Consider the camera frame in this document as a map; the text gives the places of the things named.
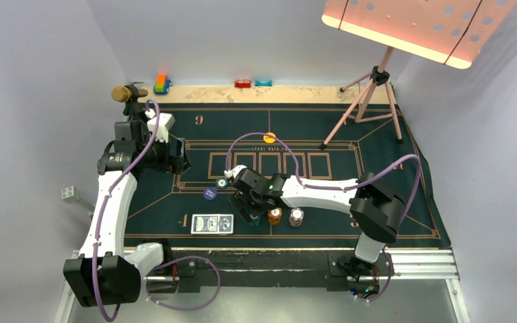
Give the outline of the yellow dealer button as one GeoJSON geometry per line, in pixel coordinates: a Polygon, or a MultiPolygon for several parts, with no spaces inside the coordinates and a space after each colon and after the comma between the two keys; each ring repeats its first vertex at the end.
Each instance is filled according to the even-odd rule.
{"type": "Polygon", "coordinates": [[[268,132],[268,133],[265,133],[263,135],[263,141],[267,144],[272,144],[272,143],[275,143],[277,140],[276,140],[276,135],[274,133],[271,133],[271,132],[268,132]]]}

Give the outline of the pink blue chip stack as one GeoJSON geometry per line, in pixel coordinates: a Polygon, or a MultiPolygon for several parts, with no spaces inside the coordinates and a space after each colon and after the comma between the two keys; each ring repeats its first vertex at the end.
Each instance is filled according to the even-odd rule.
{"type": "Polygon", "coordinates": [[[293,208],[289,214],[289,224],[292,227],[301,226],[304,220],[304,211],[301,208],[293,208]]]}

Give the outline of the green blue chip stack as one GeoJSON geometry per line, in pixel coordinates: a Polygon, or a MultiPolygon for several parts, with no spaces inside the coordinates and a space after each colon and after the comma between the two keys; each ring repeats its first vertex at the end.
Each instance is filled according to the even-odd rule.
{"type": "Polygon", "coordinates": [[[251,226],[258,226],[261,224],[261,215],[250,214],[249,217],[250,217],[249,224],[251,226]]]}

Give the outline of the purple small blind button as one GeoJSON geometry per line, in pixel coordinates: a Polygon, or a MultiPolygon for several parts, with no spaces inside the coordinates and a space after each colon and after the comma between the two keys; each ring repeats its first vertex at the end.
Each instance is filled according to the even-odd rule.
{"type": "Polygon", "coordinates": [[[217,197],[217,195],[218,195],[218,191],[217,191],[216,187],[209,187],[203,191],[203,197],[204,197],[204,199],[206,199],[208,201],[214,200],[217,197]]]}

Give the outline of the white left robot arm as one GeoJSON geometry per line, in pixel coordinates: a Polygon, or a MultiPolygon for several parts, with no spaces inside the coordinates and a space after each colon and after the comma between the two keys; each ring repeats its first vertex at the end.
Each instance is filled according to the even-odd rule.
{"type": "Polygon", "coordinates": [[[124,251],[124,235],[131,201],[144,170],[182,174],[191,164],[183,138],[168,142],[148,139],[111,141],[98,160],[99,192],[92,224],[77,258],[64,263],[63,275],[79,304],[85,308],[134,303],[143,278],[151,271],[168,274],[174,257],[166,239],[124,251]]]}

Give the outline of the orange red chip stack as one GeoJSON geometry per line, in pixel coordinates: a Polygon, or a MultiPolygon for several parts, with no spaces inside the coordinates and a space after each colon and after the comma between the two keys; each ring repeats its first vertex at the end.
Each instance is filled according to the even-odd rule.
{"type": "Polygon", "coordinates": [[[268,221],[271,225],[278,225],[282,217],[282,209],[280,207],[270,209],[267,212],[268,221]]]}

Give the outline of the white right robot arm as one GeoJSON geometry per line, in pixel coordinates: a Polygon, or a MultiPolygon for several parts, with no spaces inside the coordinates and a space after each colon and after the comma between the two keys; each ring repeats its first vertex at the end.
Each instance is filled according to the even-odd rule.
{"type": "Polygon", "coordinates": [[[239,165],[224,172],[234,189],[229,202],[250,223],[284,209],[315,208],[336,211],[353,217],[361,229],[354,253],[353,269],[366,274],[376,267],[381,251],[397,240],[404,217],[404,200],[376,175],[361,179],[309,180],[296,175],[275,174],[267,178],[239,165]]]}

